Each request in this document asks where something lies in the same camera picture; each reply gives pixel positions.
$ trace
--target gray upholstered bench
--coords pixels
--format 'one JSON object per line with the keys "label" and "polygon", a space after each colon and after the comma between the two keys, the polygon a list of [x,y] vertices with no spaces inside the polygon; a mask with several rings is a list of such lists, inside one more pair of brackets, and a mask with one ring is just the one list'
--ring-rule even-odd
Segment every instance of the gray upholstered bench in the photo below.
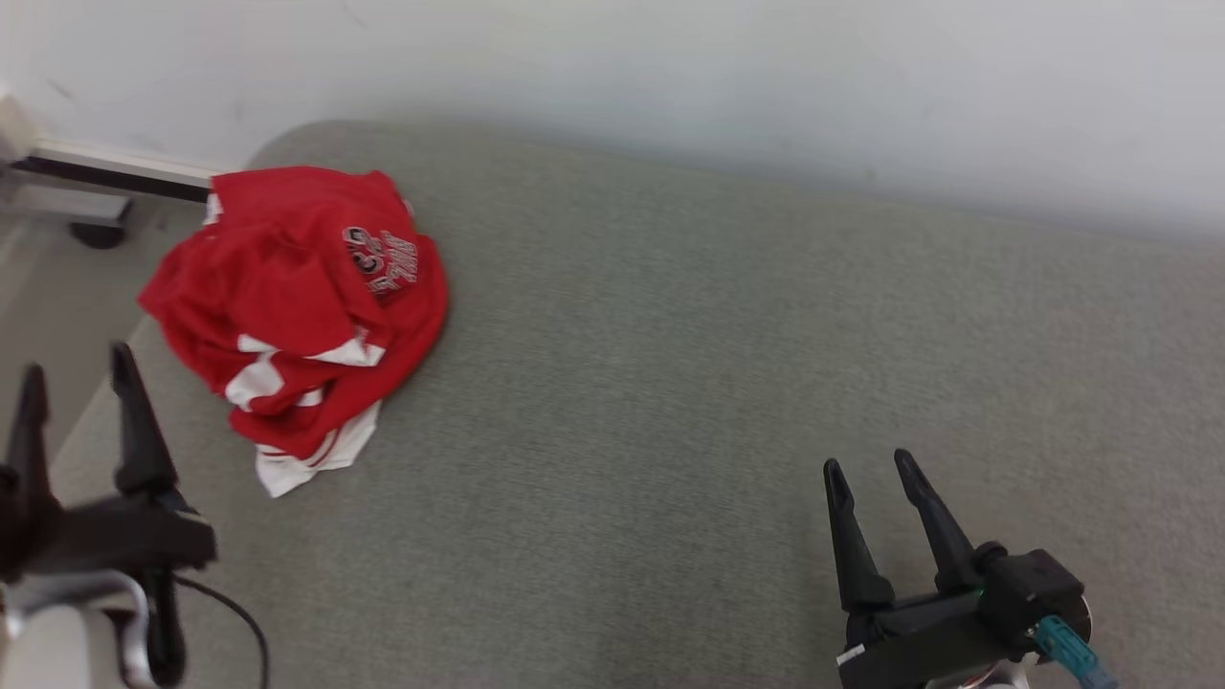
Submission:
{"label": "gray upholstered bench", "polygon": [[[450,324],[358,463],[278,500],[227,405],[132,336],[203,579],[282,688],[835,687],[821,462],[877,563],[931,588],[905,445],[975,542],[1089,585],[1125,687],[1225,676],[1225,256],[382,124],[255,167],[382,169],[450,272]],[[109,489],[100,394],[54,466]],[[183,593],[190,687],[255,646]],[[1069,687],[1038,671],[1038,687]]]}

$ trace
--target white wall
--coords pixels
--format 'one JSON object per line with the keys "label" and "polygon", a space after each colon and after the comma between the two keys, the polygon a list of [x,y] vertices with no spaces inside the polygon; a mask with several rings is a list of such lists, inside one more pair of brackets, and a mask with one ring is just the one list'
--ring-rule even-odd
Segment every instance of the white wall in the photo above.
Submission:
{"label": "white wall", "polygon": [[510,119],[1125,232],[1225,235],[1225,2],[0,0],[54,140],[214,169],[326,118]]}

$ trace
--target teal connector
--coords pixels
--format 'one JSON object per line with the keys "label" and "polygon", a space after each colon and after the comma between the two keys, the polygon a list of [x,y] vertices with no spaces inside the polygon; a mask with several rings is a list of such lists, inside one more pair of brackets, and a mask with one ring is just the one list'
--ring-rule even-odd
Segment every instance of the teal connector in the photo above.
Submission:
{"label": "teal connector", "polygon": [[1101,667],[1093,649],[1058,615],[1044,617],[1034,635],[1038,646],[1066,667],[1083,689],[1118,689],[1118,680]]}

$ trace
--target printed logo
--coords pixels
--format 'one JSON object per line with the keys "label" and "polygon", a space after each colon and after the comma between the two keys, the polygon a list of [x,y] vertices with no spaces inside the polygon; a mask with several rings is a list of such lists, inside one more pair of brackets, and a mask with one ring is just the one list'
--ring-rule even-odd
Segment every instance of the printed logo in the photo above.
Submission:
{"label": "printed logo", "polygon": [[366,276],[366,287],[377,295],[417,282],[417,245],[383,230],[382,239],[361,227],[347,227],[344,243],[353,264]]}

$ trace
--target cable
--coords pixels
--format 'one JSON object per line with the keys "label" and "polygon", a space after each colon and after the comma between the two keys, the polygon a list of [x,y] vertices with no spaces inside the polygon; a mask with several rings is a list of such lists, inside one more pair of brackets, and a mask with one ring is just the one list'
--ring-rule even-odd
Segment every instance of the cable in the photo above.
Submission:
{"label": "cable", "polygon": [[209,598],[213,598],[221,604],[225,606],[227,608],[234,611],[234,614],[243,618],[243,622],[245,622],[246,625],[251,628],[251,631],[255,634],[255,642],[260,645],[260,689],[268,689],[268,640],[265,639],[263,630],[260,629],[260,625],[258,623],[255,622],[255,618],[252,618],[250,613],[244,611],[243,606],[229,600],[224,593],[219,593],[198,581],[184,579],[178,574],[173,576],[175,584],[178,584],[179,586],[195,588],[196,591],[200,591],[205,596],[208,596]]}

